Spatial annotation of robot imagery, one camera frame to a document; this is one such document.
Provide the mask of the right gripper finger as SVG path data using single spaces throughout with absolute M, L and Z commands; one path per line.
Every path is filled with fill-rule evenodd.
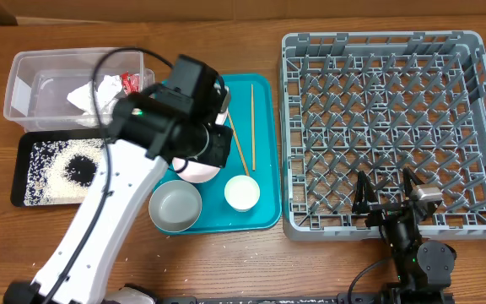
M 370 178 L 363 171 L 358 172 L 357 178 L 352 212 L 366 214 L 370 212 L 370 205 L 378 202 L 378 198 Z
M 413 186 L 423 185 L 424 182 L 408 167 L 402 169 L 403 190 L 406 198 L 410 198 Z

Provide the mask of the pink bowl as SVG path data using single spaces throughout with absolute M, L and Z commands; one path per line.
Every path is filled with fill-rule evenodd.
M 212 180 L 220 171 L 218 167 L 188 161 L 184 171 L 180 171 L 185 165 L 183 159 L 174 158 L 172 167 L 177 171 L 180 179 L 190 183 L 205 183 Z

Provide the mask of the white cup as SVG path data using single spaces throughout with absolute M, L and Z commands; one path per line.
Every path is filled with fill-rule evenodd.
M 224 197 L 227 203 L 238 212 L 252 209 L 260 198 L 258 183 L 247 175 L 234 176 L 224 187 Z

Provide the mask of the grey-white bowl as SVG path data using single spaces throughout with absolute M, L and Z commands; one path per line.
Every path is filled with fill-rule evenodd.
M 199 191 L 189 182 L 174 180 L 158 186 L 148 204 L 150 219 L 166 233 L 178 233 L 192 227 L 203 208 Z

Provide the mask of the red wrapper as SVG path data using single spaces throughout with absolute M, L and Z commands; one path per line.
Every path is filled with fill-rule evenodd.
M 121 75 L 121 84 L 126 95 L 140 90 L 140 76 L 136 74 L 124 73 Z

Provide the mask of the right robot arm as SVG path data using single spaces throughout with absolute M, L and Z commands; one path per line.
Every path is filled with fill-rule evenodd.
M 442 191 L 424 183 L 415 173 L 402 170 L 405 199 L 400 203 L 379 204 L 375 189 L 364 172 L 358 173 L 352 212 L 365 214 L 365 225 L 376 227 L 391 251 L 389 258 L 362 270 L 348 288 L 348 302 L 353 302 L 354 287 L 372 269 L 393 261 L 397 281 L 386 283 L 371 303 L 452 303 L 453 296 L 444 289 L 451 286 L 456 251 L 437 241 L 423 239 L 419 223 L 428 219 L 443 202 Z

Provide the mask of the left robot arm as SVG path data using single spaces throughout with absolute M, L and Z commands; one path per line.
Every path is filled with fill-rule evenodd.
M 100 303 L 122 243 L 174 158 L 224 167 L 232 131 L 216 124 L 227 89 L 185 95 L 159 89 L 119 100 L 89 191 L 57 250 L 31 282 L 12 282 L 6 303 Z

